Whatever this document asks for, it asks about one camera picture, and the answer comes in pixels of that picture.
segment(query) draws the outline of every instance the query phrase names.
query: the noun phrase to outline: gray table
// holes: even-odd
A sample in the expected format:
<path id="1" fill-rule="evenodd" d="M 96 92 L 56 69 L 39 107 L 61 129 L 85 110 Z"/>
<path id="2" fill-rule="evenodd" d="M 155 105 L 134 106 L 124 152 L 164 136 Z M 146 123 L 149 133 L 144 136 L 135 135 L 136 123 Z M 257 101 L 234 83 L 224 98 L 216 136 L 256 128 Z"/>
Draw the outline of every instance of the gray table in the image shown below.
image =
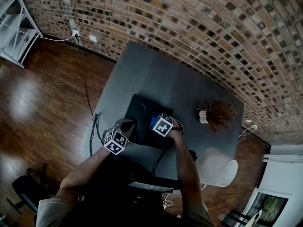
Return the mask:
<path id="1" fill-rule="evenodd" d="M 184 137 L 189 149 L 199 156 L 209 147 L 234 158 L 242 121 L 243 103 L 208 77 L 161 55 L 141 44 L 129 42 L 117 62 L 99 99 L 95 113 L 100 115 L 99 132 L 110 128 L 117 120 L 125 117 L 133 94 L 139 94 L 174 110 L 173 116 L 184 125 Z M 198 104 L 205 100 L 221 98 L 233 103 L 237 110 L 231 129 L 218 134 L 210 131 L 207 124 L 198 120 Z M 89 156 L 89 138 L 92 123 L 82 145 L 82 155 Z M 93 153 L 101 146 L 97 132 L 92 142 Z M 131 143 L 124 156 L 151 171 L 161 150 Z M 156 176 L 177 179 L 176 152 L 170 148 L 157 169 Z"/>

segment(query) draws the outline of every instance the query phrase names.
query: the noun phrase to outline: power cable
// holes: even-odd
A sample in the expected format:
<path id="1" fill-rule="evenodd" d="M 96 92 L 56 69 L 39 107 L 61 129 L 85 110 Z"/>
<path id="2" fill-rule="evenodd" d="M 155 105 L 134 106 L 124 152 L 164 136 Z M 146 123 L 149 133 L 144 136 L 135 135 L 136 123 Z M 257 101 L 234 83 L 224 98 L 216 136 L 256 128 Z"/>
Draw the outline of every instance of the power cable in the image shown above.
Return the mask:
<path id="1" fill-rule="evenodd" d="M 200 190 L 203 190 L 205 187 L 207 186 L 207 184 L 204 184 L 204 186 L 200 189 Z M 173 201 L 171 201 L 171 200 L 167 200 L 167 198 L 168 198 L 168 196 L 171 194 L 171 192 L 169 192 L 167 195 L 166 195 L 166 197 L 165 197 L 165 199 L 164 199 L 164 201 L 163 201 L 163 203 L 166 205 L 166 206 L 171 206 L 171 205 L 173 205 Z"/>
<path id="2" fill-rule="evenodd" d="M 95 128 L 97 129 L 97 135 L 98 135 L 98 138 L 99 138 L 101 144 L 104 145 L 104 141 L 102 140 L 102 138 L 99 134 L 99 120 L 100 120 L 100 115 L 95 113 L 95 116 L 93 117 L 93 127 L 92 127 L 92 130 L 91 130 L 90 139 L 89 139 L 89 154 L 90 154 L 90 156 L 93 155 L 92 141 L 93 141 L 93 138 L 94 138 L 94 135 L 95 135 Z"/>
<path id="3" fill-rule="evenodd" d="M 84 79 L 86 99 L 87 99 L 87 103 L 89 105 L 89 110 L 90 110 L 91 116 L 93 116 L 93 111 L 91 109 L 90 102 L 89 102 L 89 95 L 87 93 L 87 81 L 86 81 L 86 76 L 85 76 L 85 73 L 84 73 L 84 70 L 83 70 L 83 63 L 82 63 L 82 56 L 81 56 L 81 52 L 80 52 L 80 43 L 79 43 L 79 40 L 78 40 L 78 35 L 75 35 L 75 38 L 77 39 L 77 42 L 78 42 L 79 56 L 80 56 L 80 60 L 81 60 L 81 71 L 82 71 L 82 75 L 83 75 L 83 79 Z"/>
<path id="4" fill-rule="evenodd" d="M 254 129 L 254 131 L 253 131 L 253 132 L 246 133 L 246 131 L 249 130 L 249 129 Z M 239 135 L 239 137 L 243 136 L 243 138 L 241 138 L 241 140 L 238 141 L 238 143 L 240 143 L 240 142 L 242 142 L 243 140 L 245 140 L 245 137 L 246 137 L 247 135 L 252 134 L 252 133 L 254 133 L 255 131 L 256 131 L 256 129 L 255 129 L 254 127 L 249 127 L 249 128 L 247 128 L 246 130 L 244 130 L 244 131 L 242 132 L 242 134 Z"/>
<path id="5" fill-rule="evenodd" d="M 3 24 L 3 25 L 5 25 L 5 26 L 7 26 L 7 27 L 9 27 L 9 28 L 12 28 L 13 30 L 16 30 L 16 31 L 18 31 L 18 32 L 20 32 L 20 33 L 23 33 L 23 34 L 26 34 L 26 35 L 30 35 L 30 36 L 32 36 L 33 38 L 34 38 L 34 37 L 38 37 L 38 38 L 45 39 L 45 40 L 52 40 L 52 41 L 58 41 L 58 42 L 60 42 L 60 41 L 67 41 L 67 40 L 70 40 L 71 38 L 74 37 L 74 35 L 72 35 L 72 36 L 69 37 L 68 39 L 64 39 L 64 40 L 53 40 L 53 39 L 41 37 L 41 36 L 39 36 L 39 35 L 33 36 L 33 35 L 29 34 L 29 33 L 23 32 L 23 31 L 21 31 L 21 30 L 18 30 L 18 29 L 16 29 L 16 28 L 12 27 L 12 26 L 9 26 L 9 25 L 7 25 L 7 24 L 1 22 L 1 21 L 0 21 L 0 24 Z"/>
<path id="6" fill-rule="evenodd" d="M 162 153 L 161 153 L 161 155 L 159 156 L 158 160 L 156 160 L 155 163 L 152 165 L 151 173 L 152 173 L 154 176 L 155 176 L 156 168 L 157 168 L 159 162 L 161 161 L 162 157 L 164 156 L 165 152 L 168 150 L 168 148 L 169 148 L 169 147 L 166 147 L 166 148 L 162 151 Z"/>

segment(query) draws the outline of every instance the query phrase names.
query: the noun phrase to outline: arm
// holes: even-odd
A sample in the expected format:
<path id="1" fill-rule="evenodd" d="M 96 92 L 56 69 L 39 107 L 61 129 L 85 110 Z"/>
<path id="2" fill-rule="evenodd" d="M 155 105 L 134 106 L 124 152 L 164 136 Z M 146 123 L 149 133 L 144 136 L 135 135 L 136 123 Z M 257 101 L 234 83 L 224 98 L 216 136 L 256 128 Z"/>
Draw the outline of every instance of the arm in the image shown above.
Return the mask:
<path id="1" fill-rule="evenodd" d="M 109 154 L 107 149 L 101 147 L 94 155 L 73 169 L 61 182 L 55 198 L 59 198 L 69 205 L 74 205 L 83 187 Z"/>
<path id="2" fill-rule="evenodd" d="M 169 136 L 175 141 L 178 180 L 182 182 L 183 208 L 202 205 L 203 198 L 200 190 L 198 171 L 185 144 L 183 135 L 179 131 L 172 130 L 169 132 Z"/>

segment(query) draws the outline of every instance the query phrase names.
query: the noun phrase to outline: white shelf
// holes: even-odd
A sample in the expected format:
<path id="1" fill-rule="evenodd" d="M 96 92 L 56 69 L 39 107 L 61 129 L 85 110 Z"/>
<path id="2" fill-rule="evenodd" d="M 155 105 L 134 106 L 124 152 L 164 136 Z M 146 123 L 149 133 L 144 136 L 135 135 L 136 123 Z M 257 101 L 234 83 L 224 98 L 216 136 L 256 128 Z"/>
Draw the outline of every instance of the white shelf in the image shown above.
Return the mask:
<path id="1" fill-rule="evenodd" d="M 6 43 L 16 34 L 16 30 L 19 25 L 19 16 L 20 14 L 7 15 L 3 22 L 0 24 L 0 48 L 4 48 Z M 25 14 L 21 15 L 21 22 L 24 19 Z"/>
<path id="2" fill-rule="evenodd" d="M 10 14 L 9 9 L 17 2 L 21 6 L 21 14 Z M 22 63 L 37 40 L 35 35 L 43 35 L 30 16 L 23 0 L 0 1 L 0 18 L 3 19 L 0 21 L 0 57 L 24 68 Z M 33 29 L 20 28 L 24 18 L 28 19 L 31 24 L 29 27 Z"/>
<path id="3" fill-rule="evenodd" d="M 4 51 L 17 61 L 20 60 L 24 51 L 27 49 L 34 36 L 37 34 L 37 31 L 31 28 L 20 28 L 19 30 L 30 35 L 27 34 L 21 35 L 22 33 L 18 32 L 14 54 L 13 54 L 13 48 L 15 43 L 15 36 L 13 36 L 11 40 L 4 47 Z"/>
<path id="4" fill-rule="evenodd" d="M 14 1 L 15 0 L 3 0 L 2 2 L 0 2 L 0 17 L 13 4 Z"/>

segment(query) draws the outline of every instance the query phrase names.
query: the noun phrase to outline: wall outlet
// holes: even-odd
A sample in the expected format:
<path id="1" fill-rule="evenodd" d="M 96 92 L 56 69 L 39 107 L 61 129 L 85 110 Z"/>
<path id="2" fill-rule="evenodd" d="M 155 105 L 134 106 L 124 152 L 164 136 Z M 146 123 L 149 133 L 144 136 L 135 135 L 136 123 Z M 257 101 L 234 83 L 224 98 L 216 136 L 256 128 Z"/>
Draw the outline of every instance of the wall outlet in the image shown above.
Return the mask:
<path id="1" fill-rule="evenodd" d="M 72 30 L 72 36 L 78 35 L 78 37 L 80 37 L 80 33 L 78 30 L 73 29 Z"/>
<path id="2" fill-rule="evenodd" d="M 89 39 L 90 39 L 92 42 L 97 43 L 97 37 L 90 35 L 90 36 L 89 36 Z"/>

